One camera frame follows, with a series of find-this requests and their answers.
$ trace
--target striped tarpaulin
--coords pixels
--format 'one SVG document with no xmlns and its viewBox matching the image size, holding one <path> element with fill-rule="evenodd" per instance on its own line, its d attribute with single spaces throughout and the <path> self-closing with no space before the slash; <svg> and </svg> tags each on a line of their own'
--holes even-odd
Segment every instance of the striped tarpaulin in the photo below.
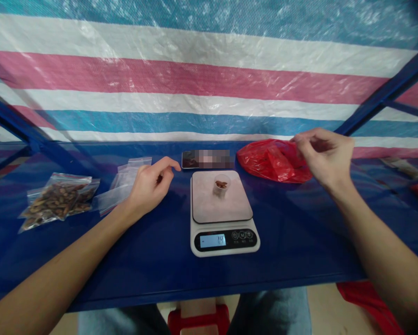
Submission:
<svg viewBox="0 0 418 335">
<path fill-rule="evenodd" d="M 0 97 L 59 141 L 334 130 L 417 52 L 415 1 L 0 1 Z M 390 108 L 354 136 L 355 157 L 418 157 Z"/>
</svg>

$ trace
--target jeans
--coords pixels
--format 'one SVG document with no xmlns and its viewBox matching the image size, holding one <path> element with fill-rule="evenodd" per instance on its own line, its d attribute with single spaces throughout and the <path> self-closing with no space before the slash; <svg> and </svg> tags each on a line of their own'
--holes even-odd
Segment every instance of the jeans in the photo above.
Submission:
<svg viewBox="0 0 418 335">
<path fill-rule="evenodd" d="M 240 296 L 228 335 L 311 334 L 305 287 Z M 170 334 L 156 304 L 79 313 L 79 335 Z"/>
</svg>

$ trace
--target small plastic cup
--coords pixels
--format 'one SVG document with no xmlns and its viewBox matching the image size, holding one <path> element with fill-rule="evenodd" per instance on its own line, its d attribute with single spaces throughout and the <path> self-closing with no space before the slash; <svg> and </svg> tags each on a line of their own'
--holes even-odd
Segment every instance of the small plastic cup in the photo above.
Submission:
<svg viewBox="0 0 418 335">
<path fill-rule="evenodd" d="M 213 192 L 223 197 L 231 185 L 231 179 L 225 174 L 219 174 L 213 180 Z"/>
</svg>

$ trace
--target digital kitchen scale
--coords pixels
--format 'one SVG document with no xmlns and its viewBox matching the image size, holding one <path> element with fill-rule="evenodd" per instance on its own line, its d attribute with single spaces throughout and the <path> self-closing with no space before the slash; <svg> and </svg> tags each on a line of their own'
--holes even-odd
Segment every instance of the digital kitchen scale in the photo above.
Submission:
<svg viewBox="0 0 418 335">
<path fill-rule="evenodd" d="M 223 180 L 229 184 L 225 192 L 215 184 L 216 179 L 225 178 L 222 176 L 227 176 Z M 251 205 L 237 172 L 218 170 L 193 174 L 190 247 L 197 257 L 244 254 L 260 248 Z"/>
</svg>

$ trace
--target blue stripe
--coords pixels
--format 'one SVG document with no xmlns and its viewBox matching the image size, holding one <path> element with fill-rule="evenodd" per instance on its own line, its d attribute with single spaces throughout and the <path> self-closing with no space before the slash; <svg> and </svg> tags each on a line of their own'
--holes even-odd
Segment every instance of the blue stripe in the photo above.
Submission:
<svg viewBox="0 0 418 335">
<path fill-rule="evenodd" d="M 418 50 L 412 0 L 1 0 L 0 13 Z"/>
<path fill-rule="evenodd" d="M 201 134 L 271 134 L 292 136 L 322 127 L 334 130 L 342 121 L 300 118 L 198 115 L 191 113 L 111 113 L 82 110 L 38 111 L 58 130 L 107 133 L 195 132 Z M 370 121 L 355 136 L 417 137 L 418 122 Z"/>
</svg>

